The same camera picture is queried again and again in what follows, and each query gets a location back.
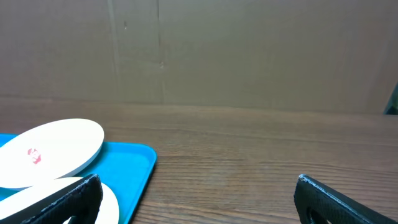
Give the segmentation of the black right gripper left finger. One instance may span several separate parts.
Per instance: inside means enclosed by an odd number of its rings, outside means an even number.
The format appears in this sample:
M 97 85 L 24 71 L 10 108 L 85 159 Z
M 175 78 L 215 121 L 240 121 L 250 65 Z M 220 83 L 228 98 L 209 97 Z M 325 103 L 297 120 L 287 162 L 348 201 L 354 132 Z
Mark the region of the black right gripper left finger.
M 94 223 L 102 199 L 97 174 L 45 181 L 2 200 L 1 224 Z

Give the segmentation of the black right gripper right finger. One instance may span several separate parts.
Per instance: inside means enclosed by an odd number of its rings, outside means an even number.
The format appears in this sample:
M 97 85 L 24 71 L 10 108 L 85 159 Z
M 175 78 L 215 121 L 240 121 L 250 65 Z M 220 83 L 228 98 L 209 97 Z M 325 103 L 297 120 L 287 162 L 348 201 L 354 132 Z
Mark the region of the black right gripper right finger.
M 301 223 L 397 224 L 395 220 L 305 174 L 298 177 L 294 204 Z

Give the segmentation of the white plate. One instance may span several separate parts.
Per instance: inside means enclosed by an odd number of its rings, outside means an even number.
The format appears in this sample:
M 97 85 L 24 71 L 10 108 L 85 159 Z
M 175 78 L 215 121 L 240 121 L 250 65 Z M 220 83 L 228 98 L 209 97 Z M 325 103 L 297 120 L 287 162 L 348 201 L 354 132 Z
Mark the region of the white plate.
M 42 124 L 1 146 L 1 187 L 20 190 L 40 182 L 71 177 L 99 154 L 104 129 L 89 119 Z

